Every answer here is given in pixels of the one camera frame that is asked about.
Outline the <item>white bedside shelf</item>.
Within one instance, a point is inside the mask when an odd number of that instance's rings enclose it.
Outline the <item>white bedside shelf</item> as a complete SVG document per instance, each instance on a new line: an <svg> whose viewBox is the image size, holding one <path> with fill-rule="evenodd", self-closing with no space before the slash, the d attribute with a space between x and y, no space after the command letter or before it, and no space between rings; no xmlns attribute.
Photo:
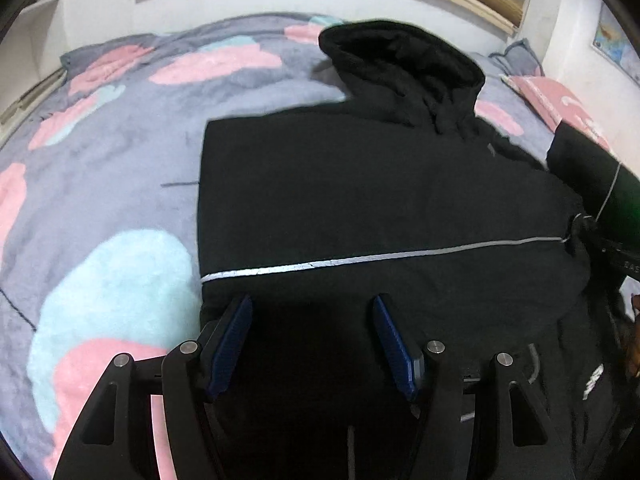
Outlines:
<svg viewBox="0 0 640 480"><path fill-rule="evenodd" d="M17 15L1 41L1 135L60 74L67 39L60 0L41 0Z"/></svg>

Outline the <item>colourful world map poster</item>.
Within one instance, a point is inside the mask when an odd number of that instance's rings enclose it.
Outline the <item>colourful world map poster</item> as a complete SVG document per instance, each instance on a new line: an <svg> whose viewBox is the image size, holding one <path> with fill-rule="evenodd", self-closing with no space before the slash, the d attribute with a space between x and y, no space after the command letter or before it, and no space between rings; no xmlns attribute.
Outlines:
<svg viewBox="0 0 640 480"><path fill-rule="evenodd" d="M639 55L604 2L601 3L599 21L592 44L630 79L640 84Z"/></svg>

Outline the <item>grey pink patterned bed blanket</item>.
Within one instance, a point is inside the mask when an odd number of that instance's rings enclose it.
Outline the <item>grey pink patterned bed blanket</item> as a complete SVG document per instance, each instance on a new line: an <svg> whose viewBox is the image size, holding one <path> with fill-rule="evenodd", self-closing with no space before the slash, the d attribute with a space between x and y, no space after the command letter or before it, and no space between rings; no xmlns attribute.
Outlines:
<svg viewBox="0 0 640 480"><path fill-rule="evenodd" d="M67 53L1 152L1 432L53 474L85 380L117 350L156 356L198 325L195 211L207 122L341 101L330 16L264 14Z"/></svg>

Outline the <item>black hooded jacket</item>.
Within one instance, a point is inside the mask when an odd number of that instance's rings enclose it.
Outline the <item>black hooded jacket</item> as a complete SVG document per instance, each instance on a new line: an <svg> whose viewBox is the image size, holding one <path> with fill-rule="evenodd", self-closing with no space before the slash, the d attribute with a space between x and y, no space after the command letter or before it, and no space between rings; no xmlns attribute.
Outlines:
<svg viewBox="0 0 640 480"><path fill-rule="evenodd" d="M521 365L571 479L624 478L639 428L623 273L586 244L582 198L475 114L483 72L410 25L333 26L341 103L211 122L198 196L201 320L250 296L216 397L229 479L410 479L418 412L370 300L465 375Z"/></svg>

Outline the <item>pink grey pillow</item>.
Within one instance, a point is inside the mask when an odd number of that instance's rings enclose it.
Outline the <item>pink grey pillow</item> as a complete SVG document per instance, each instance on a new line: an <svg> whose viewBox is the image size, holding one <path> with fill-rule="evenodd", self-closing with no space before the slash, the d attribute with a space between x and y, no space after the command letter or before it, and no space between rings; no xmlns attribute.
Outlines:
<svg viewBox="0 0 640 480"><path fill-rule="evenodd" d="M476 114L496 125L536 159L546 160L555 130L562 122L605 151L612 151L582 101L544 74L526 39L478 62L483 66L486 82L475 105Z"/></svg>

